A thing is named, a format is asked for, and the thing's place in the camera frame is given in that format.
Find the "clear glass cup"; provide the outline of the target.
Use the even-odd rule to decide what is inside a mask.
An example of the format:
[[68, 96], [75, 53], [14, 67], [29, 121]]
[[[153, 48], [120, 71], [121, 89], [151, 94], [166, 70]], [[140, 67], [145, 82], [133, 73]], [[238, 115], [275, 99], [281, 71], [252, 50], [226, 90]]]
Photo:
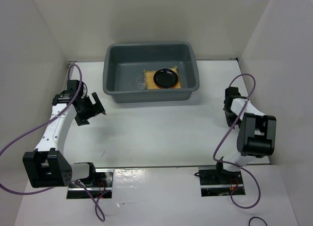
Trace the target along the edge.
[[139, 82], [139, 83], [137, 84], [137, 86], [138, 86], [138, 88], [139, 88], [140, 90], [145, 90], [145, 89], [146, 89], [146, 83], [145, 83], [145, 82]]
[[135, 81], [138, 83], [138, 84], [145, 84], [146, 83], [146, 77], [145, 75], [139, 75], [135, 78]]

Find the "woven bamboo placemat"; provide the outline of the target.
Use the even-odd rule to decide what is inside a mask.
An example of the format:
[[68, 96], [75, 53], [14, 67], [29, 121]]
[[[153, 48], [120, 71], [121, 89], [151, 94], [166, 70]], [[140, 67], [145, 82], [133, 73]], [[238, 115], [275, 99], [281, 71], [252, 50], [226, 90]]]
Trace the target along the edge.
[[[173, 72], [175, 72], [178, 76], [178, 81], [176, 83], [174, 83], [174, 86], [171, 87], [172, 89], [181, 89], [181, 82], [180, 82], [180, 78], [179, 78], [179, 74], [178, 74], [178, 67], [174, 66], [172, 68], [170, 68], [170, 70], [172, 70]], [[148, 90], [154, 90], [154, 89], [161, 89], [161, 86], [158, 86], [155, 82], [154, 82], [154, 74], [156, 73], [156, 70], [144, 70], [144, 78], [145, 78], [145, 84], [146, 84], [146, 89]]]

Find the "black round plate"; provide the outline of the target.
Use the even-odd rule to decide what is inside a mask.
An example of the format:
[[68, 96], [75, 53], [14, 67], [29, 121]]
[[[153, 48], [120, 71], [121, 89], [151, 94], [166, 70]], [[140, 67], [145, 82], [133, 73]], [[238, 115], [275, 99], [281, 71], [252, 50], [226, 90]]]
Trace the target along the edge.
[[173, 88], [178, 83], [178, 75], [172, 69], [164, 68], [153, 75], [154, 83], [163, 89]]

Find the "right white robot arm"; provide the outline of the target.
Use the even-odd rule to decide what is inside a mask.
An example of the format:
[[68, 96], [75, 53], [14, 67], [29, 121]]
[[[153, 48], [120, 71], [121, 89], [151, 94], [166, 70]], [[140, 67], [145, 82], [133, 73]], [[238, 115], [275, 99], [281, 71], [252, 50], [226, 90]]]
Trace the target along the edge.
[[214, 172], [219, 183], [226, 183], [239, 174], [240, 168], [257, 158], [271, 156], [275, 148], [276, 118], [259, 111], [241, 96], [237, 87], [225, 89], [224, 113], [229, 127], [235, 123], [238, 128], [237, 149], [222, 158], [222, 167]]

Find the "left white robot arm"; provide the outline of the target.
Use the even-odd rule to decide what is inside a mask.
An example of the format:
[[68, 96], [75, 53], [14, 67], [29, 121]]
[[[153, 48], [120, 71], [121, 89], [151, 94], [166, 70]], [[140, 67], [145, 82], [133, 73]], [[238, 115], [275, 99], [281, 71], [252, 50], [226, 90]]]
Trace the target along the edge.
[[66, 90], [53, 98], [53, 121], [47, 125], [34, 151], [26, 152], [22, 158], [32, 187], [67, 187], [78, 180], [88, 187], [96, 184], [97, 174], [92, 162], [69, 163], [64, 157], [71, 123], [88, 125], [90, 118], [106, 113], [97, 93], [91, 96], [92, 100], [84, 91], [83, 82], [68, 80]]

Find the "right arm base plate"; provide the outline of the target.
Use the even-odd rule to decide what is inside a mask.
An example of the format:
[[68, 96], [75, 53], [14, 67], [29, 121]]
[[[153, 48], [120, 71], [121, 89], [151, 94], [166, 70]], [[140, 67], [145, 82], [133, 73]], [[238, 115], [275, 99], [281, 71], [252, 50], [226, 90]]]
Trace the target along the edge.
[[199, 167], [194, 173], [200, 181], [202, 197], [245, 195], [241, 172], [218, 171], [215, 166]]

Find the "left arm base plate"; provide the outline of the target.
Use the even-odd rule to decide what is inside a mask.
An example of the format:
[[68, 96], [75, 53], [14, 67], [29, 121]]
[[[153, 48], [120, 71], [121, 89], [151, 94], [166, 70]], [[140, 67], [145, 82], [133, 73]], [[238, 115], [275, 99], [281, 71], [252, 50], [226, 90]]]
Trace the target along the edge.
[[[82, 184], [91, 193], [92, 197], [97, 199], [112, 198], [113, 169], [96, 168], [92, 181], [81, 181]], [[85, 190], [75, 183], [71, 183], [67, 189], [67, 199], [88, 199], [89, 195]]]

